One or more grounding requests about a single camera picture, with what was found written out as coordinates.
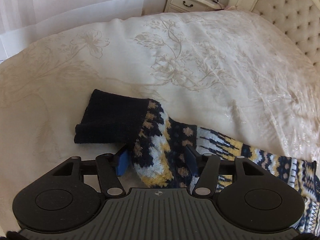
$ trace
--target circular pad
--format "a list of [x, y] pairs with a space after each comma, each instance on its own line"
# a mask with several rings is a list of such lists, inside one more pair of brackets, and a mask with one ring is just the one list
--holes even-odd
[[244, 199], [246, 203], [256, 209], [271, 210], [281, 205], [280, 195], [269, 189], [254, 189], [249, 191]]
[[100, 207], [99, 194], [71, 176], [39, 179], [20, 191], [12, 209], [21, 227], [63, 232], [90, 220]]
[[50, 189], [40, 193], [36, 204], [44, 210], [59, 210], [67, 207], [72, 202], [71, 193], [62, 189]]
[[304, 212], [303, 198], [272, 176], [244, 176], [225, 187], [217, 199], [223, 216], [238, 227], [261, 233], [295, 227]]

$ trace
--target bed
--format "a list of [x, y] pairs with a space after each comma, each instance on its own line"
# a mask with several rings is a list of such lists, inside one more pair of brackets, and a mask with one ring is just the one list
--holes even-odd
[[[319, 162], [320, 0], [302, 1], [84, 25], [0, 64], [3, 230], [19, 229], [11, 205], [23, 187], [72, 155], [121, 147], [73, 142], [94, 89], [152, 98], [178, 122]], [[134, 171], [122, 182], [143, 186]]]

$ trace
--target white curtain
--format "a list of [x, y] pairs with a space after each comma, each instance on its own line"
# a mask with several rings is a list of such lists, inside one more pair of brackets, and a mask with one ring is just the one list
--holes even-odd
[[0, 0], [0, 60], [44, 36], [92, 22], [162, 12], [166, 0]]

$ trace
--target tufted headboard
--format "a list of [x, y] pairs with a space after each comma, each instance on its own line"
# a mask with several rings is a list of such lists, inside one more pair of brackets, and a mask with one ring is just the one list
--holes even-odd
[[274, 24], [320, 67], [320, 0], [229, 0], [229, 5]]

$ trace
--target patterned sock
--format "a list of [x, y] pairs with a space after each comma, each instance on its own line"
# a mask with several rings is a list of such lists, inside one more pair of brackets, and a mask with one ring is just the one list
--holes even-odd
[[[299, 230], [320, 233], [320, 183], [316, 162], [273, 155], [245, 145], [214, 130], [172, 120], [153, 99], [129, 98], [95, 90], [76, 126], [75, 143], [127, 143], [132, 163], [148, 187], [192, 187], [184, 161], [184, 147], [192, 145], [200, 154], [213, 153], [223, 160], [242, 155], [270, 171], [305, 199], [306, 209]], [[220, 176], [217, 191], [231, 184], [231, 176]]]

